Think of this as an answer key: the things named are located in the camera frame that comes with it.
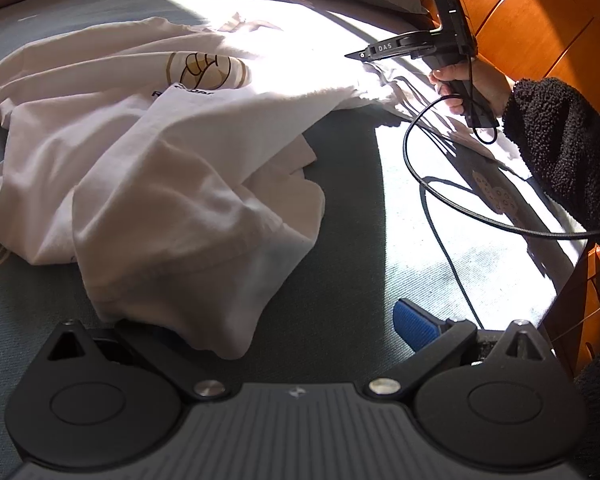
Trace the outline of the person's right hand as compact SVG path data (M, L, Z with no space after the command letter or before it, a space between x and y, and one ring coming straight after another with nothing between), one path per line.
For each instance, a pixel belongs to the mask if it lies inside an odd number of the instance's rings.
M513 91L515 81L480 58L443 64L425 56L428 79L439 96L450 96L446 106L455 115L464 115L475 128L498 126L498 118Z

